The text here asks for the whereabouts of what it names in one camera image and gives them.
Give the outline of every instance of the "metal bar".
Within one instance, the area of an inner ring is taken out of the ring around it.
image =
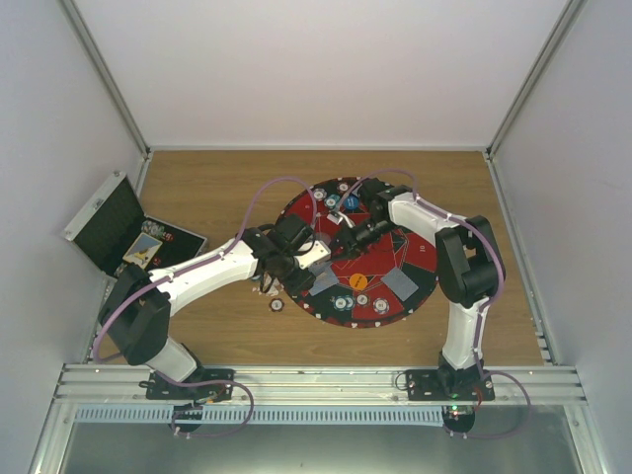
[[[66,14],[66,17],[68,18],[72,29],[74,30],[79,41],[88,53],[88,57],[90,57],[93,65],[95,66],[99,77],[101,77],[106,90],[110,94],[110,97],[112,98],[118,112],[120,113],[120,117],[122,118],[125,126],[127,127],[127,130],[129,131],[129,134],[136,143],[136,146],[140,150],[142,156],[147,157],[149,153],[149,146],[145,142],[140,128],[138,128],[136,120],[129,111],[129,107],[127,106],[125,99],[120,93],[119,86],[117,85],[112,73],[110,72],[108,64],[99,52],[99,48],[97,47],[97,44],[95,43],[95,40],[92,37],[83,17],[81,16],[77,4],[74,2],[74,0],[59,0],[59,3],[62,10]]]
[[[31,463],[30,474],[53,474],[61,472],[75,418],[75,404],[53,403],[39,437],[36,454]]]
[[[190,424],[235,424],[248,413],[247,406],[224,403],[206,405],[200,418],[182,420]],[[174,407],[169,405],[84,404],[80,405],[75,423],[171,423]],[[298,407],[257,406],[251,425],[381,425],[442,427],[441,407]]]
[[[486,144],[471,145],[401,145],[344,143],[217,143],[206,145],[152,145],[153,151],[472,151],[482,152]]]
[[[409,402],[395,386],[396,377],[410,367],[258,367],[236,369],[235,380],[247,385],[257,405],[275,406],[442,406],[445,402]],[[490,367],[503,369],[521,383],[536,405],[586,405],[580,379],[572,367]],[[55,393],[63,403],[161,404],[145,399],[138,382],[150,369],[125,365],[67,365]],[[493,377],[494,405],[523,405],[521,391],[503,377]],[[226,405],[246,405],[238,388]]]
[[[138,170],[138,175],[136,178],[136,182],[134,183],[134,191],[138,198],[140,198],[140,194],[142,193],[142,188],[145,186],[145,181],[147,180],[147,173],[149,172],[149,165],[151,164],[151,160],[154,158],[154,152],[148,151],[147,155],[140,162],[140,169]]]
[[[99,311],[101,311],[101,307],[104,305],[104,303],[108,299],[108,296],[110,296],[110,291],[112,291],[112,288],[114,288],[114,286],[115,286],[114,279],[111,278],[110,276],[103,274],[103,277],[101,279],[101,286],[98,292],[99,294],[101,294],[101,299],[99,300],[98,304],[95,304],[94,309],[88,312],[88,317],[94,316],[95,321],[92,326],[92,331],[85,338],[86,345],[84,346],[83,351],[80,353],[81,361],[83,363],[86,363],[90,359],[91,352],[92,352],[92,345],[94,343],[95,338],[97,337],[99,328],[101,327],[101,325],[99,324],[99,321],[97,320],[98,319],[97,315],[99,314]]]
[[[513,99],[512,105],[508,110],[507,114],[503,118],[501,122],[501,126],[498,131],[494,135],[492,142],[488,147],[488,151],[492,156],[496,154],[501,143],[505,139],[507,132],[511,128],[514,123],[515,118],[519,114],[520,110],[524,106],[524,103],[531,95],[531,92],[535,88],[538,80],[542,76],[542,73],[546,69],[546,66],[549,64],[553,54],[557,51],[558,47],[562,43],[562,40],[566,37],[566,34],[573,26],[573,23],[577,19],[578,13],[580,12],[582,6],[586,3],[586,0],[568,0],[562,13],[560,14],[557,22],[555,23],[553,30],[551,31],[549,37],[546,39],[546,42],[542,46],[535,62],[531,66],[529,73],[526,76],[526,79],[520,86],[520,90],[518,91],[515,99]]]
[[[588,407],[565,407],[564,411],[584,474],[607,474],[603,446]]]
[[[548,328],[548,324],[546,323],[546,318],[542,309],[543,307],[541,303],[541,298],[539,296],[539,292],[537,290],[537,286],[535,285],[533,276],[531,275],[528,258],[526,256],[526,251],[524,250],[525,247],[518,232],[517,224],[515,222],[514,215],[512,214],[509,200],[507,198],[507,195],[505,194],[503,180],[498,172],[494,160],[491,159],[490,155],[487,153],[484,153],[483,155],[485,157],[485,161],[487,162],[490,176],[492,177],[492,183],[494,184],[496,196],[498,197],[498,203],[501,207],[503,218],[505,219],[507,232],[510,235],[513,254],[515,255],[517,267],[520,272],[520,279],[522,280],[524,292],[526,293],[526,301],[529,305],[531,316],[533,317],[533,324],[535,325],[537,333],[541,334],[541,337],[544,338],[544,340],[546,341],[546,347],[548,348],[551,362],[557,363],[555,353],[555,340]]]

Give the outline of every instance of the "blue token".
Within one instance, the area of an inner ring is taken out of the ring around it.
[[[345,209],[354,210],[359,206],[359,199],[355,196],[349,196],[345,199]]]

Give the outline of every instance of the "orange circle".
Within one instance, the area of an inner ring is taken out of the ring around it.
[[[368,285],[368,278],[363,274],[353,274],[351,278],[349,278],[349,285],[353,289],[362,291]]]

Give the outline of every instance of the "glass panel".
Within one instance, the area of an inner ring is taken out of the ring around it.
[[[510,430],[524,409],[484,407],[477,433]],[[202,427],[200,433],[225,427]],[[176,439],[166,425],[80,424],[65,474],[581,472],[561,408],[538,407],[526,431],[494,441],[426,427],[256,426],[217,439]]]

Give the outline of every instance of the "black mounting bracket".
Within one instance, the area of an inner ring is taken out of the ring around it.
[[[478,230],[501,259],[492,225],[482,215],[466,222]],[[498,290],[498,272],[492,256],[483,243],[463,226],[448,227],[434,235],[436,245],[436,275],[445,297],[466,308],[485,296],[493,296]],[[468,257],[465,248],[473,250]],[[501,259],[502,278],[506,277],[505,265]]]
[[[406,392],[411,402],[483,402],[496,399],[491,379],[477,379],[463,385],[451,393],[445,393],[444,385],[438,376],[437,368],[406,370]]]
[[[187,379],[187,382],[233,380],[235,376],[235,371],[230,368],[199,367],[196,373],[196,380]],[[213,403],[217,403],[230,400],[233,393],[232,386],[224,387],[223,385],[203,385],[195,388],[178,387],[156,373],[152,373],[149,380],[143,380],[138,386],[147,389],[145,393],[147,400],[202,400],[210,398]]]

